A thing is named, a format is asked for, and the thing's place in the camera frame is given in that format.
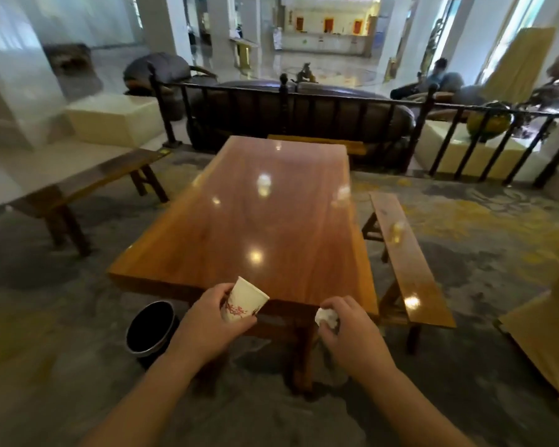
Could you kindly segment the cream stone block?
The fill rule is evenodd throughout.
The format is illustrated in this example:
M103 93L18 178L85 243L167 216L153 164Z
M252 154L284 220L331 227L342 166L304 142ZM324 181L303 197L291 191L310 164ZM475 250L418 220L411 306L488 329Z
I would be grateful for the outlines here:
M437 159L438 152L444 142L451 123L446 121L428 120L425 122L414 153L416 162L426 171L429 171ZM469 157L461 176L463 178L479 178L491 161L504 135L490 139L488 142L478 142L472 155ZM505 180L522 158L531 139L516 139L511 137L501 154L494 162L487 179ZM465 124L458 124L449 145L442 156L437 174L455 174L463 157L466 155L471 143ZM550 158L540 151L541 145L537 144L528 159L524 162L514 181L533 182L550 161Z
M139 148L164 133L154 97L100 93L69 104L65 113L78 140Z

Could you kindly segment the short light wooden bench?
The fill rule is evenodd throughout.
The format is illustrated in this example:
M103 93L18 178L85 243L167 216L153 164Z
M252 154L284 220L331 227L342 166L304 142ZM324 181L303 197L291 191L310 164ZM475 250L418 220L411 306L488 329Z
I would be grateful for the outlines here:
M362 141L350 141L350 140L343 140L343 139L324 139L324 138L316 138L316 137L293 136L293 135L283 135L283 134L269 134L267 135L267 139L278 140L278 141L302 142L302 143L343 145L346 148L347 154L350 156L365 156L367 153L365 143Z

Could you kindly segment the white paper cup red print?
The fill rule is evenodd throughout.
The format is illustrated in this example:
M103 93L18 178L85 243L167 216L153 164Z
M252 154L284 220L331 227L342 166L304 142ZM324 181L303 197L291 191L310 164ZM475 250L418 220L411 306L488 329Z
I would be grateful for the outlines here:
M238 277L222 305L222 319L227 323L233 323L247 316L254 316L268 301L268 295L243 277Z

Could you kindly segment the person's right hand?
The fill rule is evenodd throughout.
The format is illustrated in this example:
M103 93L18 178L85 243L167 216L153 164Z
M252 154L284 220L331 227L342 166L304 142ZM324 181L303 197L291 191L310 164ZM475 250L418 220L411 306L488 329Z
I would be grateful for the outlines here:
M398 373L379 328L354 298L330 297L320 307L339 315L340 345L328 350L354 380L367 386Z

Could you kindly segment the dark long sofa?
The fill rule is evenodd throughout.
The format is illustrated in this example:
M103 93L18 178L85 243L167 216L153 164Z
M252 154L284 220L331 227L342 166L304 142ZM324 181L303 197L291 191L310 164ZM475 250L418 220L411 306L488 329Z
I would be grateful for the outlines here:
M363 156L408 138L407 106L361 90L288 80L186 84L186 129L196 150L217 152L230 136L294 136L361 142Z

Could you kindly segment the black wooden railing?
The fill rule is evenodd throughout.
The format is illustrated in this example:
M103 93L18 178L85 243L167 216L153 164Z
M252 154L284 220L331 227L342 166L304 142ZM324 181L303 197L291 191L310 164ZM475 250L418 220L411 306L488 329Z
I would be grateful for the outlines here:
M157 80L156 72L153 66L149 66L150 76L149 82L151 87L155 92L156 100L160 109L160 113L164 122L164 128L167 135L167 147L175 147L180 144L177 141L172 128L172 121L166 117L164 112L163 96L161 94L161 82ZM177 83L176 86L182 91L182 96L185 100L187 99L186 93L182 87L190 83ZM536 188L543 188L555 175L559 168L559 113L554 112L529 112L520 109L510 109L514 115L514 120L507 131L503 133L504 138L500 142L498 148L493 154L491 161L488 163L483 173L479 178L463 178L461 176L462 171L469 157L472 155L477 141L471 140L469 149L466 155L461 161L455 174L437 174L437 168L439 167L439 162L449 145L451 137L455 132L456 126L458 124L465 124L466 119L471 111L494 111L500 112L500 109L490 109L484 108L482 106L475 105L460 105L460 104L447 104L445 103L445 94L437 93L436 87L433 86L428 94L424 97L420 97L420 101L410 100L392 100L398 104L405 105L414 114L416 125L411 135L404 141L398 142L396 146L390 148L380 147L365 156L351 156L359 157L362 160L362 166L370 166L378 169L380 172L388 172L393 174L405 174L409 171L410 164L414 158L415 149L417 142L420 138L420 134L423 130L425 122L428 120L434 121L446 121L451 123L451 127L448 134L442 143L442 146L438 152L437 159L433 163L429 171L424 170L421 167L421 171L432 178L445 178L453 181L470 181L470 182L499 182L505 186L512 185L514 182L514 177L528 159L533 149L537 144L541 145L540 151L550 158L550 161L545 166L544 170L536 177L536 179L531 183ZM186 108L184 118L187 122ZM490 180L487 179L487 175L491 170L494 162L497 160L502 150L505 148L507 141L514 137L516 139L531 139L532 142L527 148L526 152L523 154L522 158L519 160L518 164L514 167L513 171L508 175L505 180Z

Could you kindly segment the person's left hand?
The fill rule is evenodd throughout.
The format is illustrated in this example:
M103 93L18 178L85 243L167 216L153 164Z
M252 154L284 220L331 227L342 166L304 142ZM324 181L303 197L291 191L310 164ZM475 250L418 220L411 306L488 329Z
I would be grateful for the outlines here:
M174 363L196 373L239 337L230 336L230 323L221 316L222 303L232 287L223 283L209 288L186 312L166 351Z

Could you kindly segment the glossy narrow wooden bench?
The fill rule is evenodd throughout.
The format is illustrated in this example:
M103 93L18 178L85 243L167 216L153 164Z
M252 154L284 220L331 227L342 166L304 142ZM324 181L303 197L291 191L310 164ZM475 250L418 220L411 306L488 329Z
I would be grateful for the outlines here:
M379 299L378 320L408 327L405 349L416 354L424 326L453 329L456 323L397 196L378 191L369 196L373 211L362 237L384 244L381 260L394 277Z

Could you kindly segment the white tissue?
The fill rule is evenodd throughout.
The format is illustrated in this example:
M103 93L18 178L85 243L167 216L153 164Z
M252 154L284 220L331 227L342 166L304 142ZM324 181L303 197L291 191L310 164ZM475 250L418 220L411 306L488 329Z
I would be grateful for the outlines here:
M318 327L326 323L331 330L335 331L339 327L340 318L334 309L319 308L316 311L314 321Z

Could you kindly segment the person's right forearm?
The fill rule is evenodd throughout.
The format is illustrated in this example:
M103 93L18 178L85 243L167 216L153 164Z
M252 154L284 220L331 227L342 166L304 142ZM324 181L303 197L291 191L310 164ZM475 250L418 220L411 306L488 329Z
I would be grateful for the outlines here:
M394 366L365 364L351 376L371 396L405 447L476 447Z

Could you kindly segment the person's left forearm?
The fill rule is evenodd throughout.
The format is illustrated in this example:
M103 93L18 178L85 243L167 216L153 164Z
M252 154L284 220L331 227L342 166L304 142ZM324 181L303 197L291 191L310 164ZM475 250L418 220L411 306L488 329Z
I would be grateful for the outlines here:
M206 363L203 356L164 353L80 443L80 447L154 447L189 383Z

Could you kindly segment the green and gold round vase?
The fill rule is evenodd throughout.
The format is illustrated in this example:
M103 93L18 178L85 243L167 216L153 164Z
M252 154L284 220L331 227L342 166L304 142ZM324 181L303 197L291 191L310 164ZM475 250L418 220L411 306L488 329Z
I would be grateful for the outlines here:
M466 128L472 141L488 142L503 134L511 126L514 115L509 112L511 105L492 101L482 105L484 108L500 109L494 111L471 111L466 119Z

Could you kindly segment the dark root sculpture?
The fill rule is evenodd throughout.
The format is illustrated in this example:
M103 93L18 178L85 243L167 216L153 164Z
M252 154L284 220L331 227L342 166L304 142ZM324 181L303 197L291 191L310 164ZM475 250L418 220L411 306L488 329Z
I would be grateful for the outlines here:
M548 81L532 91L528 100L519 104L520 109L537 108L544 110L559 106L559 55L546 70Z

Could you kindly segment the black round trash bin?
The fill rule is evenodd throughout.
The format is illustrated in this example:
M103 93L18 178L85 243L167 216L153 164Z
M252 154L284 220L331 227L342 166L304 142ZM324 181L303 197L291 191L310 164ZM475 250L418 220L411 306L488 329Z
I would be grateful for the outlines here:
M142 308L126 330L126 350L144 371L166 352L180 319L170 301L159 300Z

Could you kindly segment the dark carved figurine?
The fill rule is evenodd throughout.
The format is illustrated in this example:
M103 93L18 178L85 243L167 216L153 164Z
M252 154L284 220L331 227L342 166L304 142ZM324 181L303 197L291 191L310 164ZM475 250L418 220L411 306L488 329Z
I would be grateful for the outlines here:
M315 83L315 84L317 84L318 81L317 81L316 77L314 76L310 65L311 65L310 62L304 63L302 69L297 73L296 79L291 79L291 81L295 84L300 84L300 83Z

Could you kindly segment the glossy wooden table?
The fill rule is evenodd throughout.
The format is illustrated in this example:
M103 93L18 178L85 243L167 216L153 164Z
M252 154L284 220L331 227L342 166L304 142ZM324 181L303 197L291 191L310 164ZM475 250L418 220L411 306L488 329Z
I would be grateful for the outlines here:
M210 164L118 258L122 290L194 302L242 277L270 300L249 336L295 342L290 379L311 394L314 317L332 296L379 314L342 144L231 136Z

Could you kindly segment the yellow wooden furniture piece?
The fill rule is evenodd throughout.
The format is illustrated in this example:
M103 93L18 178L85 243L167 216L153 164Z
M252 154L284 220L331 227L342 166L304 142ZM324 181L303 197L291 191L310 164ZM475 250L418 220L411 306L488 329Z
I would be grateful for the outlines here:
M495 325L559 393L559 277L549 290L498 317Z

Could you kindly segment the dark rustic wooden bench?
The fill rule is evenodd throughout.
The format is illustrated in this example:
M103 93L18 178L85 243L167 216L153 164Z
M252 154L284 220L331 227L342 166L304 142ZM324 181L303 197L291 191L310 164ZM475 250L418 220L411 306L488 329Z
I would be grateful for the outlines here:
M58 183L42 187L8 205L27 216L42 219L55 248L62 247L69 239L78 254L87 257L92 247L70 204L124 177L131 179L140 196L147 194L149 186L160 202L169 202L166 191L151 168L153 163L169 153L163 148L157 151L133 149Z

